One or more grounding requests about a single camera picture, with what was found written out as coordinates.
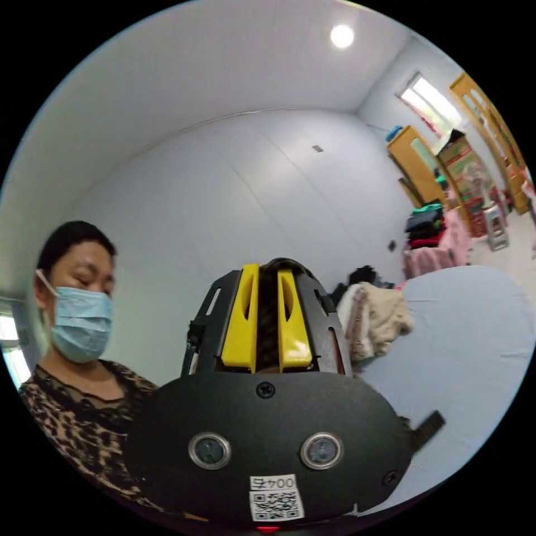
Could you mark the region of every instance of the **ear loop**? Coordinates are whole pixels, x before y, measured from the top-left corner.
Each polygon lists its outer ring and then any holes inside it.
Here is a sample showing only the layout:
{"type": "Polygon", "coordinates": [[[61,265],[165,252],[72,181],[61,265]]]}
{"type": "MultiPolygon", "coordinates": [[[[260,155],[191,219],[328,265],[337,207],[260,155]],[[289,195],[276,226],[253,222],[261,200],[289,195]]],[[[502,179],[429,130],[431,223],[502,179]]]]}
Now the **ear loop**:
{"type": "Polygon", "coordinates": [[[58,293],[52,288],[52,286],[50,285],[50,283],[46,280],[46,277],[43,275],[43,271],[42,270],[36,270],[35,271],[35,274],[37,275],[37,277],[43,282],[43,284],[52,292],[52,295],[57,298],[58,297],[58,293]]]}
{"type": "MultiPolygon", "coordinates": [[[[52,288],[52,285],[46,280],[46,277],[44,276],[42,270],[36,270],[35,271],[35,274],[37,275],[37,277],[43,282],[43,284],[47,287],[47,289],[52,292],[52,295],[57,298],[58,297],[58,293],[52,288]]],[[[53,326],[50,324],[50,321],[47,317],[46,314],[44,314],[43,312],[41,312],[41,314],[43,315],[43,320],[44,320],[44,323],[45,323],[45,330],[46,330],[46,335],[49,339],[52,339],[52,328],[53,326]]]]}

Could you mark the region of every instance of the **plastic stool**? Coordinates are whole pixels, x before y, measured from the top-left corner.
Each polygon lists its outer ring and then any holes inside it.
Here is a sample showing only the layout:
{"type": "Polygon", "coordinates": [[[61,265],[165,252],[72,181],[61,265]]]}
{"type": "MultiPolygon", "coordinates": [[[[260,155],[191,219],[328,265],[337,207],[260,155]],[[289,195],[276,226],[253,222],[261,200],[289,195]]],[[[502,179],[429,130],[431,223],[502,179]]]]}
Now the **plastic stool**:
{"type": "Polygon", "coordinates": [[[483,209],[483,213],[490,249],[496,251],[502,247],[508,247],[510,241],[500,208],[493,204],[491,207],[483,209]]]}

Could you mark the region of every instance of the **ceiling light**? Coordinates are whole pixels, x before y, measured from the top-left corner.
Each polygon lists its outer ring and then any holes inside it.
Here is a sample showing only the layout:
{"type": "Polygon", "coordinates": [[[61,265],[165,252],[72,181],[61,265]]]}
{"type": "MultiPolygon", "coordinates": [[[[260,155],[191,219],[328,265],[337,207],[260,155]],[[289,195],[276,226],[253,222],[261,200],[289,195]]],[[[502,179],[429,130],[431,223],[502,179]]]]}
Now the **ceiling light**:
{"type": "Polygon", "coordinates": [[[353,35],[353,29],[345,24],[339,24],[333,28],[330,37],[338,49],[346,49],[353,43],[353,35]]]}

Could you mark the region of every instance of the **yellow bracket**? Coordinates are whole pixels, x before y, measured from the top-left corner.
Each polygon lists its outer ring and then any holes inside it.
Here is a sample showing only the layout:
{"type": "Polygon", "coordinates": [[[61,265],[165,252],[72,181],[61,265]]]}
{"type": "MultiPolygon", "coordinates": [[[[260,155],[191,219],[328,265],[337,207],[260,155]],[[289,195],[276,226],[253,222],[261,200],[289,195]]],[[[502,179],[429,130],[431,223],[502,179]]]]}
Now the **yellow bracket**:
{"type": "Polygon", "coordinates": [[[259,265],[247,264],[242,269],[223,345],[222,362],[226,367],[250,369],[255,373],[258,312],[259,265]]]}
{"type": "Polygon", "coordinates": [[[308,367],[313,355],[307,337],[298,290],[291,270],[277,274],[279,371],[308,367]]]}

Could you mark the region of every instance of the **window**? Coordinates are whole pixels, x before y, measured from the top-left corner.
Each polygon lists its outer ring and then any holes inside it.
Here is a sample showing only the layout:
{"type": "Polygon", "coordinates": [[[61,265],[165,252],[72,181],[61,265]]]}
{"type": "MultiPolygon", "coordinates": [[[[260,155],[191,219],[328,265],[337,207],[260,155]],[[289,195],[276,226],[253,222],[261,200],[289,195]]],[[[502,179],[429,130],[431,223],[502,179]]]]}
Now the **window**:
{"type": "Polygon", "coordinates": [[[9,314],[0,314],[0,346],[7,370],[18,389],[31,373],[20,347],[15,320],[9,314]]]}
{"type": "Polygon", "coordinates": [[[462,122],[458,110],[427,82],[421,73],[416,73],[397,96],[438,138],[445,136],[462,122]]]}

